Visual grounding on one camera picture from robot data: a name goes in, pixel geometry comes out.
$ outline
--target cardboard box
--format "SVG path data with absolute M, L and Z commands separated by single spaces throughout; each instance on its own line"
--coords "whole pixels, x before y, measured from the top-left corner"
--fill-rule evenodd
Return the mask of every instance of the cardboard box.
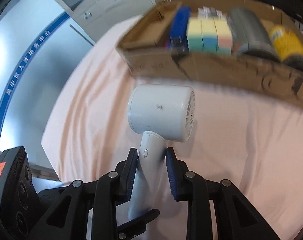
M 148 16 L 135 25 L 134 31 L 123 37 L 122 49 L 163 47 L 168 38 L 171 23 L 180 6 L 181 2 L 156 5 Z
M 203 6 L 214 7 L 224 14 L 234 7 L 246 7 L 261 19 L 267 30 L 276 24 L 285 25 L 292 29 L 303 43 L 303 35 L 294 22 L 280 9 L 262 2 L 167 0 L 152 8 L 117 45 L 117 50 L 129 66 L 132 76 L 177 78 L 227 85 L 279 98 L 303 108 L 303 73 L 289 66 L 247 55 L 188 53 L 181 49 L 165 49 L 155 43 L 153 47 L 146 47 L 145 44 L 137 46 L 136 43 L 129 49 L 129 38 L 135 36 L 151 15 L 169 4 L 189 5 L 193 13 Z M 163 31 L 163 35 L 166 37 L 168 34 Z

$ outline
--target wall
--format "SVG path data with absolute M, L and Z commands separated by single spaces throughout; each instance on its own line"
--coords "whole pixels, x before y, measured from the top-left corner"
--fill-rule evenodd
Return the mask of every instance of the wall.
M 7 4 L 7 6 L 0 15 L 0 21 L 19 1 L 20 0 L 10 0 L 10 2 Z
M 20 0 L 0 21 L 0 99 L 21 56 L 63 9 L 54 0 Z M 51 109 L 74 68 L 91 45 L 67 20 L 30 62 L 8 107 L 0 150 L 24 145 L 31 165 L 52 168 L 40 141 Z

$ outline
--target hair dryer button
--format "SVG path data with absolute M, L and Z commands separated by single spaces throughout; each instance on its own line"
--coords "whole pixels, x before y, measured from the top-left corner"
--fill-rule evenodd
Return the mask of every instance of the hair dryer button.
M 148 156 L 148 150 L 145 150 L 144 151 L 144 158 L 147 158 L 147 156 Z

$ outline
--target pink cloth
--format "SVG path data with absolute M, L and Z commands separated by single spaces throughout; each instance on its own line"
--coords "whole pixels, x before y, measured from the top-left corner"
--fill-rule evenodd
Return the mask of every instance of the pink cloth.
M 132 78 L 114 46 L 136 20 L 100 39 L 53 108 L 42 146 L 61 181 L 96 180 L 139 149 L 126 115 L 138 84 L 186 85 L 195 90 L 195 123 L 188 142 L 170 143 L 177 158 L 205 179 L 230 179 L 282 240 L 293 239 L 303 226 L 303 110 L 212 84 Z M 187 203 L 173 200 L 165 167 L 157 196 L 161 215 L 137 239 L 185 239 Z M 128 203 L 117 207 L 118 223 L 127 211 Z

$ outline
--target hair dryer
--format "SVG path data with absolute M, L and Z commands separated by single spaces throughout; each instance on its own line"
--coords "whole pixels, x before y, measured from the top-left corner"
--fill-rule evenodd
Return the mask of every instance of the hair dryer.
M 128 218 L 153 208 L 167 140 L 185 142 L 194 122 L 195 93 L 191 87 L 140 85 L 128 102 L 131 129 L 142 134 Z

